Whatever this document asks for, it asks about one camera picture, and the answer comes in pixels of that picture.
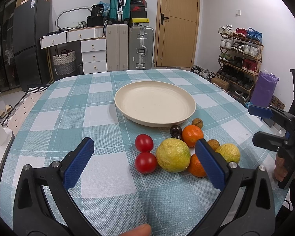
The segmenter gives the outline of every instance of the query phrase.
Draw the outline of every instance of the screw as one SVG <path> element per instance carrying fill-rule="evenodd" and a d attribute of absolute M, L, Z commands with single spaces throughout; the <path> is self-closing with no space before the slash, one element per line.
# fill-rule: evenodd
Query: screw
<path fill-rule="evenodd" d="M 53 163 L 51 163 L 51 166 L 53 167 L 53 168 L 57 168 L 57 167 L 59 167 L 59 165 L 60 165 L 60 162 L 59 161 L 54 161 Z"/>
<path fill-rule="evenodd" d="M 236 162 L 231 161 L 228 165 L 229 165 L 232 169 L 237 168 L 237 163 L 236 163 Z"/>
<path fill-rule="evenodd" d="M 26 164 L 26 165 L 24 165 L 24 167 L 23 167 L 23 170 L 29 170 L 30 169 L 30 165 L 29 164 Z"/>
<path fill-rule="evenodd" d="M 259 169 L 260 169 L 261 171 L 265 171 L 265 170 L 266 170 L 266 167 L 264 167 L 263 165 L 260 165 L 260 166 L 259 166 Z"/>

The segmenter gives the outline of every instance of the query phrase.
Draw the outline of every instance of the plate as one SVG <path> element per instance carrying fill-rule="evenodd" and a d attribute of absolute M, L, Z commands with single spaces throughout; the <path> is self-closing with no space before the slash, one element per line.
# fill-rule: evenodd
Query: plate
<path fill-rule="evenodd" d="M 196 102 L 187 91 L 160 81 L 121 87 L 115 94 L 115 104 L 129 120 L 157 128 L 183 123 L 196 110 Z"/>

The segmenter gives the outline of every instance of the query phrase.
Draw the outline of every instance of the plastic bag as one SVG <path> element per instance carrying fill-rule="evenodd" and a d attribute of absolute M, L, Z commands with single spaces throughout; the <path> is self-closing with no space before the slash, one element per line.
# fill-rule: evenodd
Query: plastic bag
<path fill-rule="evenodd" d="M 98 4 L 103 4 L 104 5 L 103 16 L 104 17 L 108 17 L 108 15 L 109 15 L 109 9 L 110 9 L 110 4 L 109 3 L 104 3 L 103 1 L 100 1 Z"/>
<path fill-rule="evenodd" d="M 270 104 L 279 79 L 275 75 L 269 74 L 266 70 L 259 72 L 250 102 L 255 106 L 267 107 Z"/>

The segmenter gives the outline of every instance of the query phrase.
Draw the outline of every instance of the beige slipper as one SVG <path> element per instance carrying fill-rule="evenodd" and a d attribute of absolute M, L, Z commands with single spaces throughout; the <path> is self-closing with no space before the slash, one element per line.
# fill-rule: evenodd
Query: beige slipper
<path fill-rule="evenodd" d="M 0 110 L 0 119 L 3 119 L 6 116 L 6 112 L 3 110 Z"/>
<path fill-rule="evenodd" d="M 6 113 L 9 113 L 12 111 L 12 106 L 6 105 L 5 109 L 6 109 Z"/>

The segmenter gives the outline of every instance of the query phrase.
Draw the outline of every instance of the gray suitcase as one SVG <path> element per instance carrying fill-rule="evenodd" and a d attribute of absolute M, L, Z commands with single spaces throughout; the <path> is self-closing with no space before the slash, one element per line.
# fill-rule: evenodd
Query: gray suitcase
<path fill-rule="evenodd" d="M 106 29 L 107 71 L 128 70 L 128 25 L 109 25 Z"/>
<path fill-rule="evenodd" d="M 129 70 L 151 69 L 154 29 L 137 26 L 129 28 Z"/>

